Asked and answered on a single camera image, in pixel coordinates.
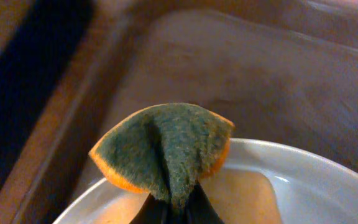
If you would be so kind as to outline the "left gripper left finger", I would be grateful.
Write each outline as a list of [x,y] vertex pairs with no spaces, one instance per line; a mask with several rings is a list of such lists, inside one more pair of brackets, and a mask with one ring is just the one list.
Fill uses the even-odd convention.
[[149,194],[130,224],[167,224],[168,204]]

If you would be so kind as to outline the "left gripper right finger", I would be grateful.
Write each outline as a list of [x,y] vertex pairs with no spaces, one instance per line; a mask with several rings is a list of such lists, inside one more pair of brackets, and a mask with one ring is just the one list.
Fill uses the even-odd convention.
[[186,203],[184,223],[224,224],[209,202],[199,182],[194,186]]

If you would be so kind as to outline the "green and orange sponge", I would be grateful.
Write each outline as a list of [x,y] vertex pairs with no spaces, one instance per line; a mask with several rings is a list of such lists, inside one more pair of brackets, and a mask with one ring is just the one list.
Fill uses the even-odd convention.
[[89,156],[113,185],[150,193],[180,213],[197,181],[223,165],[233,130],[232,121],[198,105],[154,105],[115,125]]

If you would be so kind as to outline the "white plate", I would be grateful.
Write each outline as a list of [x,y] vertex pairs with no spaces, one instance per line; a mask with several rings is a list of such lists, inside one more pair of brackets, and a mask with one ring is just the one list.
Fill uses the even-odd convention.
[[[282,144],[232,139],[224,167],[200,185],[224,223],[358,223],[358,174]],[[147,197],[101,179],[57,222],[130,223]],[[168,204],[168,223],[184,214]]]

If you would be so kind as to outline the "large brown serving tray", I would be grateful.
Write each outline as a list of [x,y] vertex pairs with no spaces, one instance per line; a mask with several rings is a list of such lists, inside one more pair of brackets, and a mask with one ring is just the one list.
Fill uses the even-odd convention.
[[83,222],[119,189],[88,151],[139,109],[182,101],[236,128],[285,223],[358,223],[358,1],[96,1],[0,191],[0,223]]

